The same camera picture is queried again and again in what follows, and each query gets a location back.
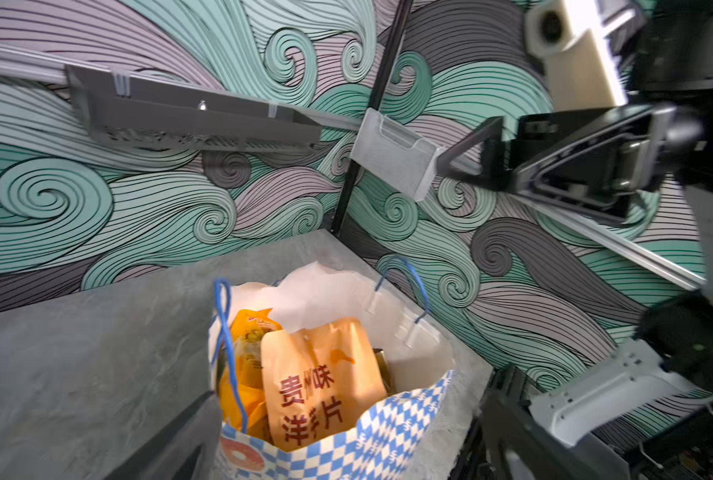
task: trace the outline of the printed donut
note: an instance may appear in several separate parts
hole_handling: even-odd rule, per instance
[[[233,466],[251,472],[263,472],[264,466],[266,466],[260,453],[249,445],[220,437],[220,447],[223,448],[223,453],[226,454],[228,462]]]

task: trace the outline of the gray table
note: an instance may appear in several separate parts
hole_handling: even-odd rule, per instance
[[[103,478],[208,389],[213,280],[272,283],[315,260],[379,277],[318,230],[1,312],[0,478]],[[405,478],[447,478],[492,369],[440,330],[457,376]]]

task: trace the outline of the gift bag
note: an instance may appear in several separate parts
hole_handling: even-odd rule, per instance
[[[242,428],[224,423],[221,429],[216,463],[223,478],[357,480],[402,475],[439,410],[454,361],[447,340],[426,321],[428,299],[418,275],[406,260],[397,258],[397,262],[405,264],[423,292],[426,311],[421,316],[381,288],[385,274],[376,283],[356,272],[331,270],[318,263],[295,270],[278,286],[216,283],[217,312],[208,337],[213,389],[220,380],[217,357],[222,346],[227,346],[225,368],[236,368],[224,335],[230,331],[230,322],[240,310],[271,308],[269,317],[289,332],[343,317],[359,319],[372,347],[383,350],[393,385],[400,392],[369,408],[353,428],[289,453],[244,433],[246,414],[240,406]],[[234,398],[239,398],[236,391]],[[304,433],[307,425],[297,427]]]

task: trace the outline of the wall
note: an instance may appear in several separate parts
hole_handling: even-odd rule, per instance
[[[0,0],[0,42],[359,116],[394,11]],[[110,148],[87,138],[65,88],[0,78],[0,311],[315,230],[353,139],[325,129],[304,156]]]
[[[506,0],[415,2],[401,58],[416,63],[415,72],[403,73],[422,93],[412,114],[386,113],[450,145],[487,117],[505,116],[511,136],[518,117],[551,110],[544,79],[524,53],[523,8]],[[703,274],[695,224],[678,187],[669,181],[644,200],[617,233]],[[648,306],[680,293],[509,197],[450,179],[436,178],[415,204],[365,173],[348,214],[344,243],[380,271],[399,269],[390,279],[420,302],[417,285],[392,255],[409,258],[434,318],[494,366],[513,362],[546,389],[603,360]],[[706,397],[658,400],[601,435],[630,446]]]

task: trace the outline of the yellow plastic wrapper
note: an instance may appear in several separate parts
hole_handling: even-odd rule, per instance
[[[367,332],[355,318],[270,332],[261,351],[270,433],[285,452],[345,432],[387,396]]]
[[[269,312],[271,309],[260,312],[240,310],[231,325],[231,339],[234,341],[239,398],[248,417],[247,435],[271,443],[263,389],[260,341],[268,332],[282,330],[282,326],[268,317]],[[234,400],[228,369],[224,370],[220,377],[218,396],[224,422],[241,430],[242,414]]]

